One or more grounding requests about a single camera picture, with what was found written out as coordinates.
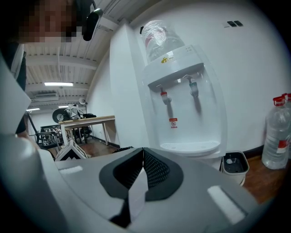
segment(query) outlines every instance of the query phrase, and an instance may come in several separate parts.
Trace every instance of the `air conditioner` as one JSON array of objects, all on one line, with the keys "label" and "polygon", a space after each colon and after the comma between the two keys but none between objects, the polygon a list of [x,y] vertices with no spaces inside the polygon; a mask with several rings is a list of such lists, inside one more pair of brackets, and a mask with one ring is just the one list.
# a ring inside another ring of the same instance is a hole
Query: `air conditioner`
[{"label": "air conditioner", "polygon": [[50,93],[50,94],[41,94],[36,95],[34,99],[32,99],[35,102],[44,102],[44,101],[58,101],[59,95],[56,93]]}]

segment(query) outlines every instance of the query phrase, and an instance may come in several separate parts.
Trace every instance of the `ceiling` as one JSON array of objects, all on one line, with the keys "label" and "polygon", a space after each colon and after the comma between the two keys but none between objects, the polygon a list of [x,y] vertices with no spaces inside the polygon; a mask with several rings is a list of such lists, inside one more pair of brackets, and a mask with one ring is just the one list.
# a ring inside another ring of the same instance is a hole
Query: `ceiling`
[{"label": "ceiling", "polygon": [[[110,47],[110,38],[122,19],[133,20],[159,0],[95,0],[104,12],[91,41],[81,35],[66,43],[25,44],[26,88],[30,108],[51,111],[60,105],[78,103],[86,98],[96,69]],[[44,82],[73,82],[73,87],[47,87]],[[58,101],[37,101],[36,95],[56,93]]]}]

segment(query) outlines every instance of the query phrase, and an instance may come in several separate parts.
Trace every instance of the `wooden table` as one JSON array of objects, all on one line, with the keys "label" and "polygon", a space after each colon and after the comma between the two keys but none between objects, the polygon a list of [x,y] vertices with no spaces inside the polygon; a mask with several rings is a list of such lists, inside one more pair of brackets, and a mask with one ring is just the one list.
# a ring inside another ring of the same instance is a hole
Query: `wooden table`
[{"label": "wooden table", "polygon": [[102,124],[104,136],[105,136],[105,142],[106,142],[106,145],[108,145],[108,137],[107,137],[105,123],[107,121],[113,121],[113,120],[115,120],[115,116],[101,116],[101,117],[84,118],[84,119],[78,119],[78,120],[69,120],[69,121],[59,122],[61,130],[62,130],[64,144],[66,145],[68,143],[67,134],[65,132],[66,129],[69,129],[70,137],[72,140],[74,138],[73,129]]}]

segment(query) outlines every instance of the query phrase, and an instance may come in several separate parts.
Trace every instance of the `ceiling light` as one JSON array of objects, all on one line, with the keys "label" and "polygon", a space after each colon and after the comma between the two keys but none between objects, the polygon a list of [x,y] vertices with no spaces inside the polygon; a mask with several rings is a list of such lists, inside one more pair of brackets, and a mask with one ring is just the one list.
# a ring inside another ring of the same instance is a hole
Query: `ceiling light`
[{"label": "ceiling light", "polygon": [[35,110],[40,110],[39,108],[31,108],[31,109],[27,109],[27,111],[35,111]]},{"label": "ceiling light", "polygon": [[73,86],[72,82],[45,82],[46,86]]}]

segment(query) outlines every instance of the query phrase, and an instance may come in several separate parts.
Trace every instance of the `black fan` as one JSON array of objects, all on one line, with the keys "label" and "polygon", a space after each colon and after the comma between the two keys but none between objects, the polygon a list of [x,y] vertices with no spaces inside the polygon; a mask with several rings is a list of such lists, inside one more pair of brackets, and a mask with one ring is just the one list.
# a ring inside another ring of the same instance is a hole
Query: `black fan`
[{"label": "black fan", "polygon": [[53,120],[55,123],[61,122],[61,121],[68,121],[70,118],[68,116],[68,113],[65,109],[57,109],[53,112]]}]

